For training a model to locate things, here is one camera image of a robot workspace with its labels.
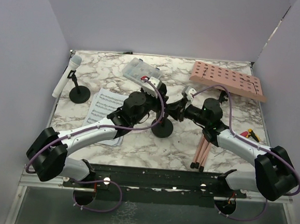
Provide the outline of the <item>black round mic stand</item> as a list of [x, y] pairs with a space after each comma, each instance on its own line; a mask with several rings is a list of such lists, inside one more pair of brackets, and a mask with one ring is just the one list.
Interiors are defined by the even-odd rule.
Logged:
[[72, 88], [69, 93], [69, 98], [72, 102], [77, 104], [85, 103], [91, 97], [91, 92], [89, 88], [78, 84], [78, 80], [75, 73], [75, 71], [70, 71], [69, 75], [67, 76], [73, 81], [75, 85], [75, 87]]

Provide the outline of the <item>sheet music page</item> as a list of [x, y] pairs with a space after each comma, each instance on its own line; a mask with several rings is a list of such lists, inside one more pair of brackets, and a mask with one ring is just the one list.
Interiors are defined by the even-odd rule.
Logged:
[[93, 96], [88, 114], [82, 126], [91, 125], [105, 118], [108, 114], [121, 107], [127, 97], [127, 95], [120, 95], [101, 88], [99, 92]]

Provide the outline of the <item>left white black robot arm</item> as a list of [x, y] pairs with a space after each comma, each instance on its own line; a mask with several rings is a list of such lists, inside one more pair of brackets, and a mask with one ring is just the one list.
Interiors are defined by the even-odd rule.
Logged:
[[144, 81], [140, 91], [132, 92], [121, 107], [96, 123], [59, 132], [52, 127], [44, 129], [26, 153], [29, 159], [26, 172], [36, 174], [42, 182], [63, 176], [76, 180], [81, 187], [90, 186], [94, 173], [90, 164], [70, 158], [71, 154], [136, 130], [135, 125], [150, 111], [163, 116], [168, 99], [166, 85], [159, 80]]

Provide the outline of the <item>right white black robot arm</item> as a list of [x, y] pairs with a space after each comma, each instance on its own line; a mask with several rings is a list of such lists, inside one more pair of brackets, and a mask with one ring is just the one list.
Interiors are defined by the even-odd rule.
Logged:
[[228, 196], [235, 190], [259, 192], [270, 201], [299, 184], [286, 150], [280, 146], [267, 147], [232, 133], [221, 118], [223, 111], [214, 98], [204, 101], [202, 108], [191, 105], [186, 98], [169, 103], [166, 113], [177, 121], [193, 121], [203, 129], [205, 139], [216, 147], [226, 149], [253, 165], [253, 171], [230, 170], [218, 177], [217, 192]]

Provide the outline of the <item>white microphone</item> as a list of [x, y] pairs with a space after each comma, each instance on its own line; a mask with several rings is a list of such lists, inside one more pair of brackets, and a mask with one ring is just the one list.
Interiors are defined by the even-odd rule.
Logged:
[[54, 98], [59, 97], [66, 84], [72, 78], [72, 75], [74, 75], [77, 68], [80, 67], [81, 63], [82, 63], [82, 59], [78, 55], [74, 55], [73, 57], [70, 58], [68, 66], [66, 67], [65, 71], [63, 72], [63, 75], [61, 76], [59, 82], [57, 83], [56, 87], [53, 90], [52, 96]]

